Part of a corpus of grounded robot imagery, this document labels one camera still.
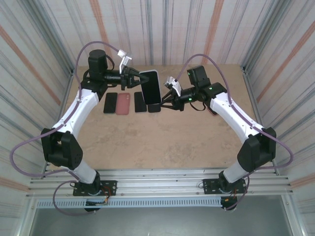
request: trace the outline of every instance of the wooden board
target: wooden board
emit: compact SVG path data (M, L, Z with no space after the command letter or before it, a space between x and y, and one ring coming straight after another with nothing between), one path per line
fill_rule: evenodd
M252 118L253 111L238 65L221 65L233 99ZM159 74L162 96L167 76L177 77L182 66L135 66L139 71L156 69ZM82 77L87 68L79 69ZM205 66L211 82L224 85L212 65ZM180 78L182 87L191 87L186 73ZM67 107L77 93L74 80ZM92 110L79 133L78 142L84 159L94 169L155 169L155 168L206 168L227 167L236 160L241 147L234 131L220 116L212 116L207 110L198 112L189 104L183 112L162 108L160 113L135 113L134 92L141 87L120 90L120 86L107 92L129 92L130 112L127 116L105 115L105 95ZM202 108L199 102L194 103Z

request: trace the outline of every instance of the black bracket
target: black bracket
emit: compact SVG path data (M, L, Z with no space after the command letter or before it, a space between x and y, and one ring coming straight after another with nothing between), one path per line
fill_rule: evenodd
M100 181L100 188L102 188L107 196L115 196L117 191L117 181L116 180L101 180ZM81 183L75 183L73 187L73 195L74 196L105 196L104 192L102 190L99 190L98 193L95 195L91 195L88 192L86 192L83 188Z
M231 192L223 192L219 184L219 179L217 178L206 178L202 180L203 190L205 194L230 194ZM244 193L246 189L246 184L244 179L238 180L238 182L233 186L236 189L236 194Z

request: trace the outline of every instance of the corrugated metal wall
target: corrugated metal wall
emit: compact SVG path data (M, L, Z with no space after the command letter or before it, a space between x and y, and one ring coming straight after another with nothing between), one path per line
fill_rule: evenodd
M284 1L260 51L246 65L265 126L275 128L295 159L289 176L309 235L315 234L315 1ZM289 160L284 148L276 161Z
M196 53L211 55L217 63L240 64L277 1L35 2L73 62L84 44L101 40L132 52L132 63L144 65L183 64ZM86 58L83 55L81 63L86 64ZM207 63L200 58L193 61L201 62Z
M30 178L9 161L10 150L40 134L58 118L70 69L55 57L23 1L0 3L0 235L11 235L22 212ZM24 171L40 173L40 141L15 152Z

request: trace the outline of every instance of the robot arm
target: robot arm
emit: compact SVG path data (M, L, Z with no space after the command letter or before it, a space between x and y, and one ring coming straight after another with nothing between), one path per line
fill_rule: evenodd
M91 110L102 99L108 85L121 85L122 90L125 90L125 87L133 88L148 81L148 78L140 75L139 71L126 66L128 60L131 59L129 54L120 50L118 55L122 58L120 70L108 70L106 53L103 50L90 52L89 70L87 71L90 76L87 77L87 73L85 73L81 83L81 97L79 97L78 91L73 103L53 126L53 129L60 125L63 127L41 139L45 160L55 166L68 168L75 173L80 178L81 189L91 195L100 191L100 177L98 172L82 159L83 151L77 142L79 131ZM134 76L141 78L141 81L135 80ZM77 110L65 122L70 113L74 111L78 101L80 103ZM43 129L42 134L50 130Z
M201 101L213 114L219 114L235 131L242 143L237 161L219 174L218 184L213 186L223 193L228 193L242 181L242 177L275 158L276 143L261 135L240 118L228 102L226 89L220 83L211 84L203 66L191 68L187 72L193 87L182 89L174 78L169 78L165 86L170 91L163 98L161 106L183 111L186 103ZM232 104L253 126L273 137L276 136L274 129L265 129L251 119L233 100Z

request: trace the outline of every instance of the cable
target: cable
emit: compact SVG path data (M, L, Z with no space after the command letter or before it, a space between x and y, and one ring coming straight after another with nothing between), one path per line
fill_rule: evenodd
M201 182L200 184L198 184L198 188L203 189L203 186L202 186L202 187L200 187L200 185L201 185L202 183L203 183L203 182Z
M83 80L86 79L88 73L89 73L90 69L87 69L86 72L84 72L83 74Z
M78 64L79 64L79 59L81 57L81 54L83 53L84 49L86 47L88 47L89 45L91 44L95 44L95 43L100 43L100 44L104 44L110 48L112 48L113 50L115 50L116 52L118 52L119 50L115 47L113 47L112 45L110 45L109 43L106 43L106 42L102 42L102 41L93 41L93 42L90 42L90 43L87 43L86 45L84 45L84 47L81 49L81 51L79 52L78 54L78 57L77 57L77 60L75 62L75 67L74 67L74 76L78 82L78 85L79 85L79 100L77 101L77 103L75 104L75 107L74 109L72 110L72 112L69 114L69 116L64 120L64 124L66 124L70 119L71 117L73 116L73 114L76 112L76 110L78 109L78 106L80 104L80 101L81 101L81 96L82 96L82 88L81 88L81 83L80 83L80 78L77 74L77 69L78 69ZM26 176L30 176L30 177L44 177L44 176L48 176L48 175L52 175L52 174L55 174L55 173L59 173L59 172L69 172L69 174L71 174L73 177L75 177L76 179L79 179L78 176L76 176L72 171L70 170L67 170L67 169L64 169L64 170L57 170L57 171L50 171L50 172L47 172L47 173L44 173L44 174L32 174L32 173L27 173L23 170L21 170L14 162L14 159L13 159L13 155L14 155L14 152L16 151L16 149L18 149L19 147L25 145L25 144L28 144L30 142L33 142L37 139L40 139L40 138L43 138L43 137L46 137L48 135L51 135L55 132L57 132L58 130L60 130L61 128L63 127L63 124L59 125L57 128L45 133L45 134L41 134L37 137L33 137L29 140L26 140L26 141L23 141L21 143L19 143L18 145L16 145L10 152L10 163L11 165L13 166L13 168L17 171L17 172L20 172L21 174L23 175L26 175Z
M203 109L202 110L199 110L199 109L195 108L191 102L189 104L195 111L198 111L198 112L202 112L202 111L204 111L206 109L206 105L204 103L202 103L202 105L203 105Z
M293 161L293 158L294 158L294 154L293 152L291 151L291 149L285 144L283 143L282 141L280 141L279 139L277 138L274 138L272 137L270 134L267 134L266 132L262 131L261 129L258 129L257 127L255 127L249 120L247 120L237 109L236 107L232 104L232 99L231 99L231 92L230 92L230 88L227 84L227 80L225 78L225 76L223 75L223 72L221 71L221 69L218 67L218 65L207 55L205 54L195 54L193 56L191 56L185 63L185 65L183 66L181 72L179 73L179 75L177 76L176 80L175 81L178 81L179 78L181 77L182 73L184 72L184 69L186 68L186 66L188 65L188 63L195 57L198 57L198 56L201 56L201 57L205 57L207 58L209 61L211 61L211 63L215 66L215 68L218 70L218 72L220 73L224 83L225 83L225 86L226 86L226 90L227 90L227 97L228 97L228 102L231 106L231 108L236 112L236 114L243 120L245 121L250 127L252 127L254 130L256 130L257 132L261 133L262 135L268 137L269 139L277 142L278 144L280 144L282 147L284 147L290 154L290 160L283 164L283 165L278 165L278 166L261 166L261 167L258 167L256 170L262 170L262 169L278 169L278 168L283 168L283 167L287 167L288 165L290 165Z
M234 196L233 196L233 199L236 197L236 189L234 190Z
M81 216L81 215L89 215L89 214L92 214L93 211L84 212L84 213L70 213L70 212L61 210L59 207L57 207L55 198L56 198L56 193L57 193L58 189L59 189L61 186L63 186L64 184L66 184L66 183L72 183L72 182L73 182L73 180L65 181L65 182L61 183L61 184L55 189L54 195L53 195L53 205L54 205L54 207L55 207L56 210L59 211L60 213L62 213L62 214L64 214L64 215L69 215L69 216Z
M242 199L245 197L245 194L247 193L247 190L248 190L249 185L250 185L250 177L247 176L247 185L246 185L246 189L245 189L243 195L240 197L239 200L237 200L236 203L234 203L232 206L229 206L229 207L225 208L225 210L230 210L230 209L232 209L233 207L235 207L236 205L238 205L238 204L242 201Z
M106 55L106 58L109 59L109 61L112 63L112 69L111 70L113 70L115 68L115 63L114 63L113 59L108 55Z
M105 202L108 202L108 198L109 198L109 196L107 195L107 193L105 192L105 190L101 187L101 190L102 190L102 192L105 194L105 196L106 196L106 201Z
M103 188L106 188L107 190L108 190L108 195L109 195L109 197L112 195L112 193L111 193L111 191L110 191L110 188L108 187L108 186L105 186L105 185L103 185L102 186Z

